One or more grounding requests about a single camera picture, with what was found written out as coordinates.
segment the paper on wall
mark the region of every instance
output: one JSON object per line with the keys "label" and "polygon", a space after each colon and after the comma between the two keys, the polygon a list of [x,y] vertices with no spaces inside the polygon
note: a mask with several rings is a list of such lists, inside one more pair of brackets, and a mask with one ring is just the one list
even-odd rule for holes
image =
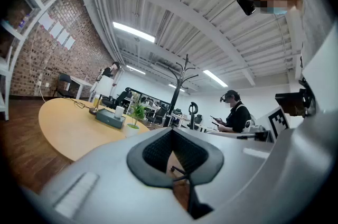
{"label": "paper on wall", "polygon": [[39,23],[48,31],[51,25],[54,23],[54,20],[51,19],[49,14],[45,12],[39,19]]}
{"label": "paper on wall", "polygon": [[65,40],[67,39],[68,35],[69,35],[69,33],[68,33],[66,30],[63,30],[63,31],[60,33],[60,35],[59,35],[57,41],[58,41],[61,45],[63,45],[63,43],[64,43]]}
{"label": "paper on wall", "polygon": [[70,36],[70,37],[68,38],[68,40],[66,41],[64,47],[65,47],[66,49],[70,50],[70,48],[72,47],[72,45],[74,44],[74,42],[75,42],[75,39],[74,39],[72,36]]}
{"label": "paper on wall", "polygon": [[56,38],[62,29],[63,29],[63,26],[58,21],[49,33],[51,34],[53,38]]}

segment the fluorescent light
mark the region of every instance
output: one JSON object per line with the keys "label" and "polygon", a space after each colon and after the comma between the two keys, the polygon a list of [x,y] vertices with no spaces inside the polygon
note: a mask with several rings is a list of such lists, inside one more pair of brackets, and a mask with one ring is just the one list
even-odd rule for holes
{"label": "fluorescent light", "polygon": [[137,72],[140,72],[141,74],[146,74],[145,72],[142,72],[142,71],[140,71],[140,70],[137,70],[137,69],[135,69],[135,68],[133,68],[133,67],[131,67],[131,66],[126,66],[126,67],[129,67],[130,70],[135,70],[135,71],[137,71]]}
{"label": "fluorescent light", "polygon": [[176,89],[176,86],[174,86],[174,85],[172,85],[172,84],[169,84],[169,86]]}
{"label": "fluorescent light", "polygon": [[122,24],[116,23],[116,22],[113,22],[112,24],[117,29],[120,29],[120,30],[123,30],[123,31],[126,31],[126,32],[130,32],[130,33],[132,33],[132,34],[134,34],[134,35],[136,35],[138,37],[141,37],[143,39],[151,41],[152,43],[155,42],[155,37],[153,37],[153,36],[151,36],[149,34],[146,34],[146,33],[142,32],[142,31],[138,31],[138,30],[136,30],[136,29],[134,29],[132,27],[128,27],[126,25],[122,25]]}
{"label": "fluorescent light", "polygon": [[209,77],[211,77],[213,80],[217,81],[223,87],[228,86],[222,80],[220,80],[218,77],[216,77],[212,72],[210,72],[209,70],[205,70],[205,71],[203,71],[203,73],[206,73]]}

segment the yellow table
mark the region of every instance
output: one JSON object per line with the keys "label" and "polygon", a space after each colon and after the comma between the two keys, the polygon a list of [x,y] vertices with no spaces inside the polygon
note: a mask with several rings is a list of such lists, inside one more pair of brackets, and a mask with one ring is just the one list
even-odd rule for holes
{"label": "yellow table", "polygon": [[[87,101],[75,101],[92,107]],[[113,109],[99,106],[110,111]],[[43,104],[39,111],[41,131],[48,142],[62,155],[76,161],[92,149],[109,142],[124,139],[126,124],[132,123],[132,118],[126,116],[122,129],[106,125],[95,119],[88,108],[79,108],[70,99],[56,98]],[[149,131],[142,123],[137,122],[139,134]]]}

